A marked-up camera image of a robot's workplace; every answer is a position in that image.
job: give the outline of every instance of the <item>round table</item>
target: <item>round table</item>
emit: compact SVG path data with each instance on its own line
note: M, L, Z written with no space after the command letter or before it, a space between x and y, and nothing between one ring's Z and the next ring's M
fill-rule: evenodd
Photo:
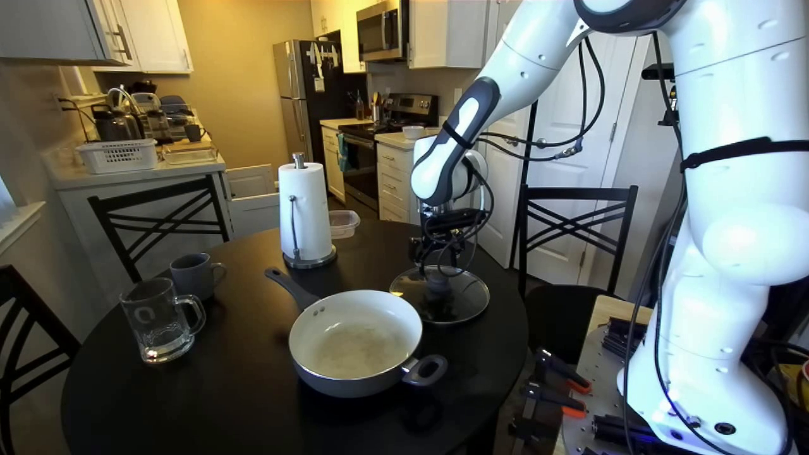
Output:
M412 268L417 231L364 219L335 239L335 260L291 276L310 292L386 287ZM514 273L484 249L471 270L490 287L490 308L460 325L425 325L417 354L447 357L430 390L397 385L364 400L334 400L294 371L285 333L296 300L262 273L285 270L277 231L211 249L228 273L206 303L195 348L161 366L142 364L120 308L82 340L62 390L71 453L450 453L471 442L490 453L492 423L525 362L525 314Z

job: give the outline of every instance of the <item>chair backrest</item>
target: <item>chair backrest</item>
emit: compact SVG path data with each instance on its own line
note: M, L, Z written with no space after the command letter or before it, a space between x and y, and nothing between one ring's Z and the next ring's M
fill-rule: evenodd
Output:
M88 196L88 204L133 282L142 281L137 260L166 236L219 236L224 243L230 239L211 175L105 199Z
M55 344L52 348L26 348L36 325ZM0 453L15 453L9 405L67 368L79 346L28 281L12 266L0 268Z
M630 188L522 188L517 196L517 286L525 296L527 282L527 253L555 238L573 236L611 255L607 292L613 292L616 276L622 268L627 236L631 225L636 199L636 185ZM588 212L564 215L548 201L593 201Z

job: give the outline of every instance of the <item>chair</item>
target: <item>chair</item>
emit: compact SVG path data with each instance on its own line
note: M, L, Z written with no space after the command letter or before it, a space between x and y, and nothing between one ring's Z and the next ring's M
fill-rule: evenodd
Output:
M525 300L530 348L544 346L577 364L588 314L599 292L613 296L631 225L636 188L522 188L517 196L517 287ZM560 204L593 201L588 212L564 215ZM527 253L572 236L611 255L607 287L568 282L527 282Z
M224 243L230 239L211 175L105 199L88 196L88 204L133 282L142 281L137 262L166 236L219 236ZM198 218L206 208L215 209L215 218Z
M0 453L12 455L9 405L67 368L80 344L12 266L0 268L0 314ZM26 351L36 325L55 348Z

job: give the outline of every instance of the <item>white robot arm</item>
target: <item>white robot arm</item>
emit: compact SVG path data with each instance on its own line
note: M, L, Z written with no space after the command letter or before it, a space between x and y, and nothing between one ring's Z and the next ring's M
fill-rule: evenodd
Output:
M654 434L692 453L780 453L787 420L740 354L768 287L809 276L809 6L803 0L522 0L412 191L447 204L479 129L527 105L586 31L673 45L687 215L663 298L620 380Z

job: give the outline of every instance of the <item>refrigerator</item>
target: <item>refrigerator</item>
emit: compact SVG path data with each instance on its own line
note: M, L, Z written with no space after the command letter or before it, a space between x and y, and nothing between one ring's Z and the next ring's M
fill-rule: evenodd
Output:
M340 71L335 41L285 41L273 45L285 152L323 161L321 119L353 116L366 102L364 74Z

